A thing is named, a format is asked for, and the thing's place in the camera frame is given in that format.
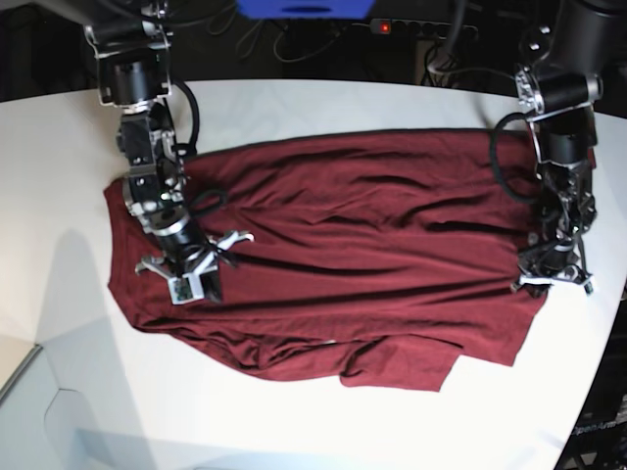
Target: metal bracket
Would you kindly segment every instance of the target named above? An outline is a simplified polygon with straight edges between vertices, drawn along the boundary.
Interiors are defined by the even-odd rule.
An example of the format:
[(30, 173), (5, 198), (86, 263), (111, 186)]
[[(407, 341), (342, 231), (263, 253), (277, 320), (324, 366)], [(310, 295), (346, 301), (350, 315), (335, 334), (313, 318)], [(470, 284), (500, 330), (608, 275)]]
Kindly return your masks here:
[[(87, 25), (84, 27), (87, 43), (94, 50), (98, 66), (98, 96), (103, 106), (115, 106), (124, 109), (125, 113), (141, 113), (146, 111), (150, 103), (157, 98), (171, 94), (169, 77), (169, 47), (171, 33), (163, 26), (146, 22), (116, 22), (104, 26)], [(154, 96), (146, 99), (125, 102), (117, 96), (117, 83), (111, 67), (121, 57), (139, 60), (139, 55), (151, 57), (157, 75), (157, 89)]]
[(248, 231), (233, 230), (226, 233), (218, 241), (208, 240), (215, 247), (199, 253), (192, 261), (193, 264), (185, 269), (182, 276), (176, 276), (169, 270), (165, 258), (154, 257), (142, 258), (135, 265), (135, 273), (140, 274), (144, 270), (149, 270), (166, 279), (169, 295), (172, 303), (176, 306), (206, 299), (209, 293), (206, 292), (203, 285), (202, 276), (217, 271), (219, 252), (228, 251), (236, 243), (253, 242), (255, 237)]
[(557, 286), (557, 285), (576, 285), (583, 287), (587, 295), (594, 292), (594, 276), (586, 273), (583, 277), (572, 277), (565, 273), (560, 273), (556, 277), (540, 277), (527, 274), (520, 274), (517, 281), (511, 283), (510, 288), (513, 292), (517, 292), (523, 286)]
[(518, 104), (530, 110), (529, 113), (527, 113), (527, 122), (537, 122), (569, 111), (592, 107), (593, 103), (600, 99), (603, 94), (600, 79), (596, 75), (586, 75), (585, 84), (581, 83), (581, 86), (585, 86), (587, 89), (587, 100), (581, 103), (563, 103), (565, 106), (554, 110), (547, 110), (545, 96), (543, 95), (540, 82), (530, 68), (521, 67), (515, 74), (514, 81), (518, 94)]

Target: shirt sleeve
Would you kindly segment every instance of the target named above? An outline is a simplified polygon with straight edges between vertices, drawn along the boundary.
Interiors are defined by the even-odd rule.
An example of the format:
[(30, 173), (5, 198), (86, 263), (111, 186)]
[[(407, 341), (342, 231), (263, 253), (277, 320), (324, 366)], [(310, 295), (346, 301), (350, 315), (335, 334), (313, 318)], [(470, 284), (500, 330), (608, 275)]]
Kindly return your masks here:
[(414, 335), (385, 337), (358, 350), (340, 380), (347, 387), (374, 385), (438, 392), (461, 347)]

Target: tabletop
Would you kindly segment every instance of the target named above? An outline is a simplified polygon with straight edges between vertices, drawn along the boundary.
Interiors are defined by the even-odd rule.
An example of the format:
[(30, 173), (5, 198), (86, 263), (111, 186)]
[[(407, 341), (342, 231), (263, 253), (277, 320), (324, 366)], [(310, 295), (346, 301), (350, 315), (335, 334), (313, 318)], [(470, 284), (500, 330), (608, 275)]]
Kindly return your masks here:
[[(200, 151), (297, 136), (485, 128), (512, 98), (405, 85), (190, 84)], [(190, 115), (170, 99), (177, 136)], [(553, 287), (513, 367), (462, 356), (440, 393), (269, 382), (166, 335), (133, 330), (107, 289), (103, 189), (126, 168), (120, 112), (93, 91), (0, 105), (0, 333), (44, 345), (61, 387), (89, 402), (116, 468), (553, 469), (590, 389), (627, 276), (627, 125), (597, 116), (585, 235), (596, 292)]]

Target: maroon t-shirt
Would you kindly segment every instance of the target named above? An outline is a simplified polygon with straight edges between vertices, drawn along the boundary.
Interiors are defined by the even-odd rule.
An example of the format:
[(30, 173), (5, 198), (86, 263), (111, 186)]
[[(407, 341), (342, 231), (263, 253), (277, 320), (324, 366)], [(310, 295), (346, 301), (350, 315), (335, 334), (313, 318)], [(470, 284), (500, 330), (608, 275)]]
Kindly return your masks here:
[[(528, 142), (504, 135), (510, 184), (533, 192)], [(512, 365), (543, 299), (512, 294), (528, 206), (495, 182), (483, 131), (403, 130), (271, 142), (200, 156), (188, 197), (228, 191), (214, 235), (250, 230), (222, 264), (224, 304), (174, 306), (166, 281), (134, 274), (159, 255), (115, 181), (106, 191), (109, 287), (130, 324), (168, 333), (244, 373), (339, 375), (347, 386), (439, 390), (460, 354)]]

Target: black cable bundle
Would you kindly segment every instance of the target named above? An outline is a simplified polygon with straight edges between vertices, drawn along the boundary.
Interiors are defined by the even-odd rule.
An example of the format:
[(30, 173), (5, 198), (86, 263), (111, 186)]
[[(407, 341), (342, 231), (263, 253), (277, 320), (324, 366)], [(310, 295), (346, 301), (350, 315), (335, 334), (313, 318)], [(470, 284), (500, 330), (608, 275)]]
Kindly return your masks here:
[(420, 80), (420, 86), (429, 85), (435, 86), (435, 82), (433, 81), (433, 77), (429, 72), (429, 63), (432, 60), (432, 56), (437, 55), (439, 44), (435, 43), (427, 51), (424, 53), (424, 74), (422, 75), (422, 79)]
[(497, 157), (497, 142), (499, 140), (499, 135), (506, 126), (514, 122), (516, 120), (525, 120), (526, 116), (523, 113), (511, 113), (510, 115), (502, 118), (495, 128), (492, 130), (492, 134), (490, 135), (490, 165), (492, 166), (492, 173), (494, 174), (494, 178), (497, 180), (499, 185), (503, 188), (503, 190), (510, 196), (512, 199), (522, 204), (534, 204), (537, 201), (537, 198), (531, 196), (524, 196), (522, 194), (518, 194), (507, 184), (506, 179), (501, 171), (501, 167), (499, 166), (499, 159)]
[(235, 0), (229, 0), (207, 21), (205, 31), (209, 36), (217, 37), (227, 33), (238, 18), (252, 22), (251, 27), (239, 38), (235, 44), (235, 55), (240, 61), (245, 61), (253, 55), (260, 42), (266, 20), (249, 21), (239, 13)]
[[(185, 95), (192, 113), (192, 132), (189, 136), (189, 142), (178, 143), (176, 141), (176, 132), (174, 132), (173, 150), (178, 156), (185, 160), (198, 154), (196, 145), (198, 144), (198, 136), (200, 135), (200, 108), (198, 107), (198, 100), (196, 99), (194, 92), (187, 85), (187, 83), (179, 78), (173, 78), (172, 83)], [(168, 100), (166, 99), (164, 99), (164, 106), (168, 112), (169, 122), (171, 123), (172, 128), (174, 128), (174, 119), (172, 118)]]
[(453, 49), (458, 40), (461, 28), (463, 27), (463, 17), (465, 14), (467, 3), (467, 0), (457, 0), (453, 21), (451, 22), (451, 27), (449, 28), (447, 38), (444, 41), (444, 45), (441, 49), (443, 53), (440, 54), (440, 50), (438, 50), (438, 54), (436, 54), (433, 59), (429, 59), (427, 61), (425, 58), (425, 74), (429, 72), (429, 79), (433, 81), (431, 75), (447, 76), (457, 73), (466, 73), (469, 71), (482, 71), (492, 73), (494, 75), (499, 75), (514, 81), (514, 78), (510, 73), (506, 73), (501, 70), (490, 69), (488, 67), (462, 67), (458, 69), (455, 66), (450, 66), (451, 61), (455, 62), (456, 59), (453, 54)]
[[(207, 204), (207, 200), (210, 198), (217, 198), (217, 201), (213, 204)], [(209, 188), (194, 196), (189, 203), (189, 207), (191, 208), (192, 215), (195, 217), (203, 217), (222, 209), (226, 206), (227, 202), (228, 195), (226, 191), (218, 188)]]

